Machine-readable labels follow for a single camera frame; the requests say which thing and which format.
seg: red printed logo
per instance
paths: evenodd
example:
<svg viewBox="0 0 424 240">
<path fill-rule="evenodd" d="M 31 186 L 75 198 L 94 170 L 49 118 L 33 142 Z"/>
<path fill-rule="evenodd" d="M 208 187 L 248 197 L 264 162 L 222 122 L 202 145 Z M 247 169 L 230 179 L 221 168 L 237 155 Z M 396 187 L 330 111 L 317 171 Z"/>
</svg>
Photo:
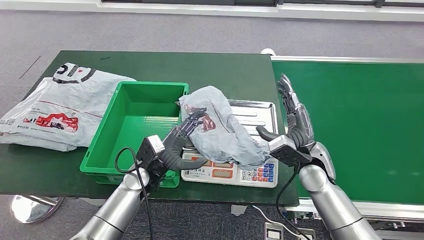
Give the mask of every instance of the red printed logo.
<svg viewBox="0 0 424 240">
<path fill-rule="evenodd" d="M 35 124 L 41 127 L 65 130 L 71 133 L 75 133 L 78 130 L 78 118 L 68 117 L 65 113 L 53 113 L 48 117 L 39 116 Z"/>
<path fill-rule="evenodd" d="M 183 107 L 185 112 L 189 115 L 201 109 L 200 107 L 189 106 L 187 104 L 185 104 Z M 205 115 L 201 117 L 199 120 L 202 121 L 202 126 L 201 126 L 202 130 L 200 132 L 205 133 L 209 130 L 214 130 L 217 128 L 217 126 L 215 125 L 215 122 L 211 119 L 211 117 L 207 113 L 205 113 Z"/>
</svg>

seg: green table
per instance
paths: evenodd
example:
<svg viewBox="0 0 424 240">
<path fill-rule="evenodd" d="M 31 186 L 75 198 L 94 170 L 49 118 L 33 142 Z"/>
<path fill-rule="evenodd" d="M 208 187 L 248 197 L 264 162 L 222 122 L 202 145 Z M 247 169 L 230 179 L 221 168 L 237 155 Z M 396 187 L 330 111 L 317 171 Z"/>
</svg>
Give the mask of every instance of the green table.
<svg viewBox="0 0 424 240">
<path fill-rule="evenodd" d="M 228 99 L 273 102 L 277 106 L 279 103 L 269 55 L 61 51 L 38 82 L 53 76 L 66 62 L 137 81 L 188 83 L 191 92 L 213 85 Z M 284 128 L 278 108 L 277 119 L 282 133 Z M 97 184 L 79 170 L 86 150 L 79 147 L 74 151 L 59 152 L 14 144 L 0 145 L 0 194 L 107 198 L 116 186 Z M 270 205 L 292 174 L 292 169 L 283 164 L 278 169 L 278 186 L 272 189 L 181 181 L 177 188 L 161 188 L 150 197 L 161 201 Z M 281 203 L 287 206 L 299 204 L 294 184 L 282 195 Z"/>
<path fill-rule="evenodd" d="M 272 57 L 354 201 L 424 205 L 424 62 L 414 61 Z"/>
</svg>

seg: white plastic bag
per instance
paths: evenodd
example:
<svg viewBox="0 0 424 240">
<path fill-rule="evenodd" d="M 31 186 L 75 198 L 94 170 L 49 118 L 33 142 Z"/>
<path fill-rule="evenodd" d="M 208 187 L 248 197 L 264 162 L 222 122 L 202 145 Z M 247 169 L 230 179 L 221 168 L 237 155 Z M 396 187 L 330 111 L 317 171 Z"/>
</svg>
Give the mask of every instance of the white plastic bag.
<svg viewBox="0 0 424 240">
<path fill-rule="evenodd" d="M 206 86 L 179 98 L 181 118 L 186 119 L 200 108 L 207 115 L 196 127 L 190 139 L 196 149 L 216 163 L 235 163 L 243 170 L 261 166 L 270 157 L 269 147 L 260 145 L 233 115 L 224 94 L 213 86 Z"/>
<path fill-rule="evenodd" d="M 88 147 L 121 81 L 135 81 L 72 63 L 44 78 L 0 119 L 0 143 L 71 151 Z"/>
</svg>

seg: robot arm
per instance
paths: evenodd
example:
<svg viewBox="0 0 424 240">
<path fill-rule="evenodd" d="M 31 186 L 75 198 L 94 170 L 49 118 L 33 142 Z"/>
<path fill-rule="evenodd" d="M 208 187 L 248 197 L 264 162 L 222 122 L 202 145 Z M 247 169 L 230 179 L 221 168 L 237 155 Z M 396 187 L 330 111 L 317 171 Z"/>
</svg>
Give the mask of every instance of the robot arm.
<svg viewBox="0 0 424 240">
<path fill-rule="evenodd" d="M 141 204 L 143 187 L 149 195 L 159 188 L 168 169 L 181 171 L 198 169 L 206 163 L 205 158 L 183 160 L 180 153 L 189 135 L 202 122 L 206 109 L 190 115 L 181 125 L 174 127 L 163 142 L 157 135 L 145 137 L 136 154 L 139 166 L 125 174 L 122 183 L 110 195 L 104 205 L 71 240 L 119 240 L 137 214 Z M 135 167 L 139 167 L 142 181 Z"/>
<path fill-rule="evenodd" d="M 286 112 L 288 132 L 276 135 L 257 127 L 269 142 L 270 154 L 289 167 L 300 164 L 299 180 L 312 198 L 325 227 L 334 240 L 381 240 L 346 193 L 336 185 L 336 171 L 326 147 L 314 140 L 314 131 L 305 106 L 300 103 L 290 80 L 278 82 Z"/>
</svg>

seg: green plastic bin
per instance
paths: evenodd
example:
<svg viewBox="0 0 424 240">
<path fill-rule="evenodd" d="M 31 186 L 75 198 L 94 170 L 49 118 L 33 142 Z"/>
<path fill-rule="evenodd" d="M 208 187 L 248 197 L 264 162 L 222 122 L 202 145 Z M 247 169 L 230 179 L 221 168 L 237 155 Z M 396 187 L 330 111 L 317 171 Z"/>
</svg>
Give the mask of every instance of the green plastic bin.
<svg viewBox="0 0 424 240">
<path fill-rule="evenodd" d="M 187 83 L 120 82 L 82 160 L 80 171 L 93 176 L 99 184 L 120 184 L 124 174 L 115 169 L 117 153 L 128 146 L 137 153 L 143 138 L 151 135 L 158 135 L 163 140 L 181 122 L 176 101 L 188 92 Z M 119 157 L 121 169 L 129 169 L 133 163 L 129 151 Z M 180 173 L 169 170 L 160 186 L 175 188 L 179 183 Z"/>
</svg>

